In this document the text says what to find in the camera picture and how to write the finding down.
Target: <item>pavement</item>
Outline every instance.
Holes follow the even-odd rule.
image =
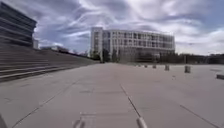
[[[139,115],[148,128],[224,128],[224,66],[191,67],[96,64],[0,83],[0,113],[8,128],[138,128]]]

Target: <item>concrete ledge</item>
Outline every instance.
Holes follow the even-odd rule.
[[[220,80],[224,80],[224,74],[218,74],[216,75],[216,78]]]

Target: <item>glass facade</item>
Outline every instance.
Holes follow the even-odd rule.
[[[15,43],[32,47],[36,21],[0,2],[0,43]]]

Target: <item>white cloud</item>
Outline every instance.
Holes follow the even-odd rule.
[[[75,38],[75,37],[86,35],[86,34],[90,34],[90,31],[75,32],[75,33],[63,35],[62,37],[64,37],[64,38]]]
[[[63,42],[61,44],[71,49],[82,44],[80,48],[85,51],[90,43],[90,28],[102,26],[173,34],[178,52],[224,52],[223,28],[206,32],[202,21],[188,17],[191,14],[204,16],[210,9],[206,8],[209,0],[5,1],[38,20],[35,37],[43,39],[41,44]]]

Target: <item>tree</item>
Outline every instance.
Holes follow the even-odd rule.
[[[115,49],[113,50],[112,61],[113,62],[118,62],[117,51]]]
[[[90,57],[93,59],[93,60],[100,60],[100,55],[98,54],[98,52],[96,51],[93,51],[90,55]]]
[[[109,62],[110,57],[109,57],[109,52],[106,49],[103,49],[103,62]]]

